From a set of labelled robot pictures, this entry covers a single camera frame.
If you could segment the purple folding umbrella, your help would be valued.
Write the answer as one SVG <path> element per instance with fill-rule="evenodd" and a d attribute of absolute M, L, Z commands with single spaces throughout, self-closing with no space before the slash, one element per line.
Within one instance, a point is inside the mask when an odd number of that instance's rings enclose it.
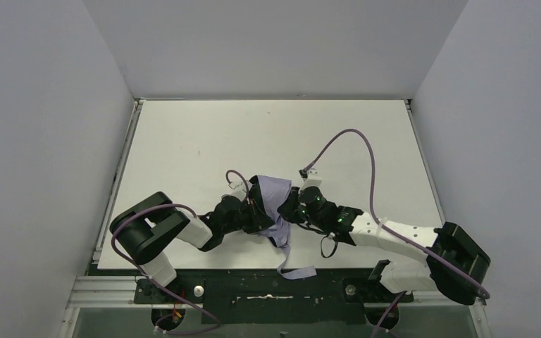
<path fill-rule="evenodd" d="M 291 225 L 280 215 L 278 209 L 286 202 L 292 188 L 292 181 L 256 175 L 251 178 L 251 184 L 252 188 L 254 186 L 259 188 L 264 212 L 273 221 L 273 224 L 267 230 L 262 230 L 257 235 L 267 238 L 284 255 L 284 261 L 277 267 L 278 274 L 286 280 L 301 280 L 317 276 L 317 271 L 313 265 L 297 268 L 289 272 L 283 271 L 291 252 Z"/>

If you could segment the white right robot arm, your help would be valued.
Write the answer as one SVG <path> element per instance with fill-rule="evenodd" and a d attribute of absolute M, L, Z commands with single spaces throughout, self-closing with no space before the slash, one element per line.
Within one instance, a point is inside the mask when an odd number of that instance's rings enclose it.
<path fill-rule="evenodd" d="M 409 258 L 408 263 L 388 261 L 378 273 L 378 282 L 393 294 L 438 291 L 462 305 L 490 298 L 483 280 L 491 259 L 460 225 L 421 227 L 381 220 L 328 201 L 318 187 L 293 189 L 278 213 L 290 223 L 311 225 L 336 242 Z"/>

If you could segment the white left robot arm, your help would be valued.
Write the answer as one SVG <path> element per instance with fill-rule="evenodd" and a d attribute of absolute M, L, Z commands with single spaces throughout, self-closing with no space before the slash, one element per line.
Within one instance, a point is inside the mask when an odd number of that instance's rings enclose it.
<path fill-rule="evenodd" d="M 156 192 L 114 218 L 109 225 L 111 244 L 144 276 L 167 287 L 178 277 L 163 252 L 174 239 L 206 252 L 232 232 L 268 230 L 275 221 L 256 202 L 240 195 L 225 195 L 211 212 L 196 215 L 191 208 L 174 204 L 166 194 Z"/>

